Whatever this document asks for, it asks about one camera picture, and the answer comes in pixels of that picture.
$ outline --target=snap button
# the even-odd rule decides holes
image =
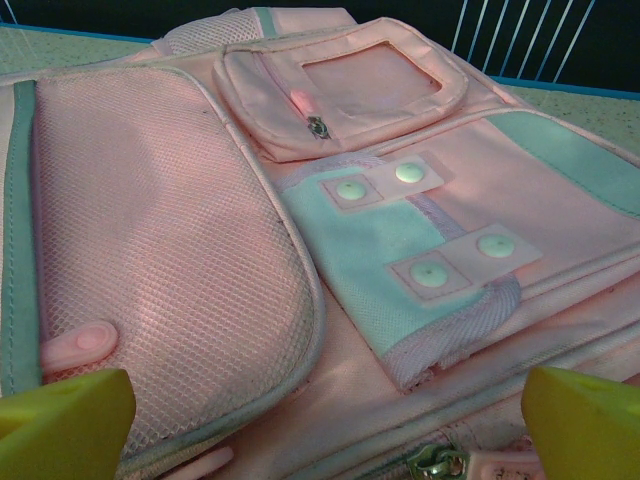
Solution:
[[[404,183],[417,183],[424,178],[424,170],[415,163],[403,163],[396,167],[396,177]]]
[[[339,183],[336,193],[345,200],[360,200],[367,194],[367,189],[359,182],[348,181]]]
[[[506,235],[485,235],[478,239],[478,250],[487,257],[510,257],[516,249],[516,242]]]
[[[439,288],[449,280],[446,268],[436,262],[417,262],[411,265],[409,274],[420,285]]]

